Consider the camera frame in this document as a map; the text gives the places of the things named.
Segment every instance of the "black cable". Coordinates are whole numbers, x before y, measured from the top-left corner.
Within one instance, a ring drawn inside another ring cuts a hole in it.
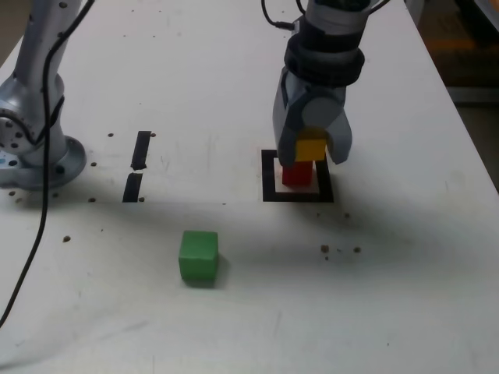
[[[302,5],[301,0],[296,0],[296,4],[297,4],[297,6],[298,6],[299,11],[300,11],[302,14],[305,14],[305,9],[303,8],[303,5]]]
[[[371,8],[371,10],[369,11],[369,14],[373,14],[374,12],[377,12],[378,10],[383,8],[389,2],[390,2],[390,0],[381,0],[373,8]]]
[[[264,12],[264,17],[267,20],[267,22],[269,22],[270,25],[283,30],[293,31],[295,29],[295,25],[293,23],[273,21],[268,15],[267,6],[265,5],[265,0],[262,0],[262,12]]]
[[[23,271],[17,281],[16,287],[14,288],[14,292],[10,297],[9,304],[7,304],[7,308],[0,319],[0,329],[3,327],[5,321],[9,317],[9,314],[14,306],[14,302],[16,302],[17,295],[23,285],[24,278],[26,277],[28,270],[30,269],[31,263],[33,262],[34,256],[37,254],[38,247],[40,246],[41,238],[44,234],[45,223],[47,222],[47,212],[48,212],[48,183],[49,183],[49,170],[48,170],[48,161],[49,161],[49,151],[50,151],[50,128],[51,128],[51,112],[50,112],[50,97],[48,96],[48,73],[50,72],[50,64],[57,53],[59,48],[69,39],[71,34],[76,30],[76,28],[80,25],[81,21],[85,18],[87,13],[90,11],[90,8],[95,3],[95,0],[87,0],[85,6],[81,9],[80,14],[75,18],[71,26],[69,26],[68,30],[62,33],[61,37],[54,43],[51,50],[48,52],[47,57],[45,58],[44,63],[44,71],[43,71],[43,97],[44,97],[44,114],[45,114],[45,124],[44,124],[44,163],[43,163],[43,190],[42,190],[42,207],[41,207],[41,219],[40,226],[38,228],[37,237],[34,241],[33,248],[31,249],[30,255],[28,256],[28,260],[24,265]]]

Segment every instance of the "table surface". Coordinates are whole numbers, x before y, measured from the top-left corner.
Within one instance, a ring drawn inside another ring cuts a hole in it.
[[[334,204],[262,201],[287,39],[258,1],[97,2],[60,70],[63,128],[97,167],[51,198],[0,371],[497,372],[499,199],[403,1],[366,28]],[[145,202],[122,203],[140,130]],[[0,305],[40,216],[8,192]],[[184,230],[218,232],[214,288],[181,281]]]

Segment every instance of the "floor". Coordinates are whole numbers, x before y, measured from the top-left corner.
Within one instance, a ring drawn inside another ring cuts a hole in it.
[[[21,38],[31,0],[0,0],[0,65]],[[453,0],[430,0],[425,12],[441,12],[455,7]],[[499,190],[499,109],[458,108],[489,175]]]

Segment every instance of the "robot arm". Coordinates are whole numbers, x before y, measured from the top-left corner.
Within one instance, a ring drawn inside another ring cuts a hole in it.
[[[75,20],[81,0],[35,0],[12,75],[0,86],[0,187],[42,188],[44,102],[42,72],[48,52]],[[51,60],[50,187],[75,178],[85,165],[80,143],[62,133],[64,84],[57,74],[65,44]]]
[[[388,1],[309,0],[306,14],[295,22],[273,114],[284,167],[324,159],[326,145],[335,163],[348,158],[352,131],[343,110],[346,87],[359,78],[363,67],[359,43],[367,18]],[[16,69],[0,86],[0,158],[6,160],[0,164],[0,187],[42,189],[42,70],[52,45],[73,23],[80,5],[81,0],[34,0]],[[74,179],[86,163],[83,146],[61,129],[64,85],[57,70],[64,49],[65,45],[54,56],[48,77],[50,188]]]
[[[274,102],[274,135],[285,168],[324,159],[346,161],[352,131],[344,112],[346,87],[360,75],[359,43],[377,0],[309,0],[288,42]]]

